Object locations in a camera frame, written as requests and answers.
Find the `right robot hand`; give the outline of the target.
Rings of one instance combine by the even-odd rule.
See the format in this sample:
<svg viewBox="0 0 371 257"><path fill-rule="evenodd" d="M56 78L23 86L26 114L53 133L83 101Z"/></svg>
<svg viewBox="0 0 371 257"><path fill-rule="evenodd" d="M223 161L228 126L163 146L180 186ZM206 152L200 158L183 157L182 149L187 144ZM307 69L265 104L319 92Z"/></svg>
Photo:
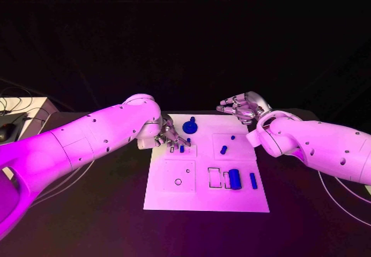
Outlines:
<svg viewBox="0 0 371 257"><path fill-rule="evenodd" d="M222 100L216 111L235 116L242 125L249 125L271 112L271 107L264 98L249 91Z"/></svg>

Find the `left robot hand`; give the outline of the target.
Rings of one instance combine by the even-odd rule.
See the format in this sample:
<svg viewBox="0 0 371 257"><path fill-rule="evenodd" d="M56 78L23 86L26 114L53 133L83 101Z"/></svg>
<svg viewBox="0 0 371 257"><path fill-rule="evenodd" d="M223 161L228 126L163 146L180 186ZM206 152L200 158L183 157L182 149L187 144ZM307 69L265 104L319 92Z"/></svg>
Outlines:
<svg viewBox="0 0 371 257"><path fill-rule="evenodd" d="M180 137L173 126L170 118L161 118L161 127L157 136L154 137L157 145L166 144L167 147L177 149L180 146L190 147L190 143Z"/></svg>

